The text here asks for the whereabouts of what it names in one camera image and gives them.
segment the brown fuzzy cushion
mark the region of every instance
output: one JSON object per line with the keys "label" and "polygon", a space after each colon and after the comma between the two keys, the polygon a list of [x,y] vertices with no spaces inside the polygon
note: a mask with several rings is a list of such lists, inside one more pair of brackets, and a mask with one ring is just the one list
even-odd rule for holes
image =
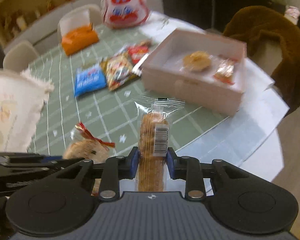
{"label": "brown fuzzy cushion", "polygon": [[247,43],[252,56],[261,41],[280,42],[282,61],[271,77],[290,107],[288,114],[300,106],[300,30],[283,15],[264,6],[249,6],[238,11],[227,24],[223,35]]}

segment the barcode label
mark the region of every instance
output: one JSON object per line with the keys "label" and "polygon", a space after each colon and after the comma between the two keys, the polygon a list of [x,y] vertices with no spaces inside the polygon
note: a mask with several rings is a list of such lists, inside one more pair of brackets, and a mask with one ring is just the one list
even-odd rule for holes
{"label": "barcode label", "polygon": [[169,125],[157,124],[154,130],[153,156],[165,157],[168,151]]}

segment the cartoon character bag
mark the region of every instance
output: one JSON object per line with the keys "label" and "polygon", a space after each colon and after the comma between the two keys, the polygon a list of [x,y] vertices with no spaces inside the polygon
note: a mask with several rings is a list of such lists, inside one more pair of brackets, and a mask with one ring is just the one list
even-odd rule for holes
{"label": "cartoon character bag", "polygon": [[145,22],[149,16],[146,0],[101,0],[103,22],[109,28],[126,28]]}

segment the blue snack package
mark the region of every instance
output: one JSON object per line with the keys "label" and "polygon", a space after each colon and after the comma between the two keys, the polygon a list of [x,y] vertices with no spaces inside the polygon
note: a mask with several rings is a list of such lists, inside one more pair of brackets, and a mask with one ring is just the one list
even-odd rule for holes
{"label": "blue snack package", "polygon": [[84,93],[98,90],[106,86],[106,77],[98,63],[84,70],[78,68],[74,85],[74,97],[78,97]]}

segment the pink box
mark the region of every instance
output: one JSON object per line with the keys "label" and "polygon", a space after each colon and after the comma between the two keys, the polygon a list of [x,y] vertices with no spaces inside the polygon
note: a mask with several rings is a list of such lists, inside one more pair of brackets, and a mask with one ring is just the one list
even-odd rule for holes
{"label": "pink box", "polygon": [[[217,66],[199,73],[181,70],[183,57],[198,50],[237,60],[234,85],[214,79]],[[142,81],[148,90],[232,116],[239,110],[245,91],[246,54],[244,42],[176,29],[144,61]]]}

